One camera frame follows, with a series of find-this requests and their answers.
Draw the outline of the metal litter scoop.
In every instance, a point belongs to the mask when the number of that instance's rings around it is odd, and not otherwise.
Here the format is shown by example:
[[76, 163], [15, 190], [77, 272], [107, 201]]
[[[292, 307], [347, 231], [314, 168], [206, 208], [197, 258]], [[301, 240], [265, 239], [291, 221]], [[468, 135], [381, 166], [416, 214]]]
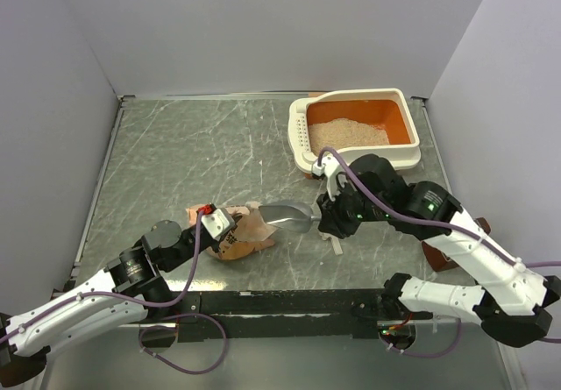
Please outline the metal litter scoop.
[[280, 201], [259, 206], [264, 223], [296, 233], [309, 232], [321, 217], [304, 202]]

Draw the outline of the pink cat litter bag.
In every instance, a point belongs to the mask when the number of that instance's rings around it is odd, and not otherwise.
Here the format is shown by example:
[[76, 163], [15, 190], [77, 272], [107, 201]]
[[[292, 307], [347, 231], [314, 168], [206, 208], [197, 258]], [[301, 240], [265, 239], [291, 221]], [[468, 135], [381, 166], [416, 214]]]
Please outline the pink cat litter bag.
[[234, 228], [219, 243], [202, 244], [200, 253], [206, 253], [214, 259], [232, 261], [272, 247], [272, 235], [276, 228], [264, 222], [258, 206], [257, 202], [225, 206], [224, 210], [235, 222]]

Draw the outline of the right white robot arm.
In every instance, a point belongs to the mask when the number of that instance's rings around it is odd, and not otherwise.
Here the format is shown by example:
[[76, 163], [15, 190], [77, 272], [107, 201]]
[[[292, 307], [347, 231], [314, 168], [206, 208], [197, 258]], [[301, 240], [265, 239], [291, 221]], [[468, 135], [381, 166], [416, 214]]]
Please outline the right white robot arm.
[[386, 222], [437, 249], [475, 281], [462, 287], [396, 273], [384, 285], [387, 315], [455, 317], [515, 348], [552, 340], [547, 308], [560, 299], [560, 279], [532, 271], [503, 249], [446, 188], [433, 181], [407, 183], [373, 153], [346, 163], [331, 147], [320, 151], [312, 174], [327, 181], [316, 200], [320, 232], [345, 239], [363, 223]]

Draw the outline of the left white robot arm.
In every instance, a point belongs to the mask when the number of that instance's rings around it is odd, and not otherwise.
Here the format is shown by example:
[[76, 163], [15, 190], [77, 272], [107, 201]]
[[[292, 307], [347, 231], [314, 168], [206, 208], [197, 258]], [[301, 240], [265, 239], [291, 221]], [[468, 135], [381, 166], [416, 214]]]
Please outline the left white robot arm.
[[201, 252], [217, 249], [231, 222], [203, 216], [183, 229], [169, 220], [156, 223], [80, 286], [24, 314], [1, 317], [1, 365], [43, 365], [48, 355], [111, 330], [144, 320], [171, 321], [193, 316], [188, 291], [174, 293], [164, 278]]

